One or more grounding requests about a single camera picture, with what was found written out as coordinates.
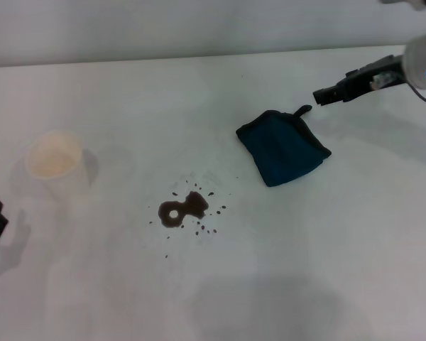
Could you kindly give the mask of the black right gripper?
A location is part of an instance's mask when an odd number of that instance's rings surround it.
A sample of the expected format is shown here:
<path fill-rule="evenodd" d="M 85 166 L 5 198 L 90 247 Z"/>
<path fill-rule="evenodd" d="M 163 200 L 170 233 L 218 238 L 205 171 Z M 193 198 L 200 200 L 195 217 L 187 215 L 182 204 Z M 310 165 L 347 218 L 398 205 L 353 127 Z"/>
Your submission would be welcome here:
<path fill-rule="evenodd" d="M 348 72 L 337 85 L 316 90 L 312 95 L 318 105 L 350 102 L 369 92 L 401 85 L 404 82 L 402 56 L 388 55 Z"/>

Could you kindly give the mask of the blue rag with black trim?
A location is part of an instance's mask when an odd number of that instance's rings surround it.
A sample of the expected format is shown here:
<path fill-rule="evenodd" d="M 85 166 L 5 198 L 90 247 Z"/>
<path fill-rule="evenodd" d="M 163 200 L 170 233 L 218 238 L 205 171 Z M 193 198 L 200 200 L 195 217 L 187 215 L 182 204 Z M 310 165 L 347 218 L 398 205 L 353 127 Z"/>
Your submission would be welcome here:
<path fill-rule="evenodd" d="M 267 187 L 303 177 L 331 156 L 302 119 L 311 110 L 310 105 L 293 114 L 267 110 L 236 130 Z"/>

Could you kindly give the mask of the white paper cup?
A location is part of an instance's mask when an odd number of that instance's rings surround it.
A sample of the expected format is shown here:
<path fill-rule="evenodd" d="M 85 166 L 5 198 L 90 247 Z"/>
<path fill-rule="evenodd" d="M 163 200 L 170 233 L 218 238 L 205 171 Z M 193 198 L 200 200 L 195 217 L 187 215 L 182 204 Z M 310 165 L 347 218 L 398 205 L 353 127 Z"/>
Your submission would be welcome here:
<path fill-rule="evenodd" d="M 99 174 L 97 157 L 74 134 L 53 130 L 39 136 L 24 158 L 27 174 L 57 201 L 91 194 Z"/>

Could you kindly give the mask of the black water stain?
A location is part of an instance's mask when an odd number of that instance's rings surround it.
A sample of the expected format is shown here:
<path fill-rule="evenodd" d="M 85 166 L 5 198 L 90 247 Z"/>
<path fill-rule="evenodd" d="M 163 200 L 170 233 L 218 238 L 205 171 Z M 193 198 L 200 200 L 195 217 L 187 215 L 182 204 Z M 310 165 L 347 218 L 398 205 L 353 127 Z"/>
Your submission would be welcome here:
<path fill-rule="evenodd" d="M 145 261 L 223 261 L 234 248 L 234 186 L 186 177 L 141 201 L 139 250 Z"/>

